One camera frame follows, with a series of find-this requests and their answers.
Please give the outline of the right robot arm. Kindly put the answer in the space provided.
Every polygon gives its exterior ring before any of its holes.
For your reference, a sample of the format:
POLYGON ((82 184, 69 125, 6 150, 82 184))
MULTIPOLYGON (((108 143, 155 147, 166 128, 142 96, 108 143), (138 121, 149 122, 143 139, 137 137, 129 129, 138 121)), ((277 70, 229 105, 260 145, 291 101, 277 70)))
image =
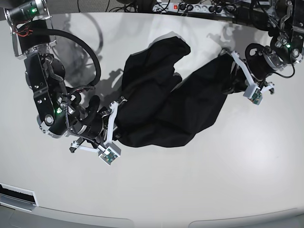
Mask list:
POLYGON ((41 131, 54 138, 72 135, 79 143, 111 143, 118 103, 99 110, 100 99, 93 96, 87 107, 81 105, 81 94, 94 90, 101 78, 94 51, 75 35, 53 28, 44 0, 3 0, 0 6, 11 30, 14 55, 23 59, 26 67, 26 81, 33 92, 41 131), (50 52, 57 37, 75 42, 91 57, 95 76, 87 85, 71 88, 65 84, 65 68, 50 52))

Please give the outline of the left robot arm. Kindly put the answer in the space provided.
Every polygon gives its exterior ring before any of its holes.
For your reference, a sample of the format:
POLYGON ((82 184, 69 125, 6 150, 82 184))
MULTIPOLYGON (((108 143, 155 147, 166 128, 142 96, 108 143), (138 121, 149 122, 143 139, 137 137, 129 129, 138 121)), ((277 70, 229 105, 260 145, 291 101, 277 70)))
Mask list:
POLYGON ((249 44, 245 50, 248 67, 257 81, 276 74, 282 78, 295 75, 295 65, 304 58, 304 2, 271 0, 266 7, 253 0, 249 18, 258 30, 271 38, 268 46, 249 44))

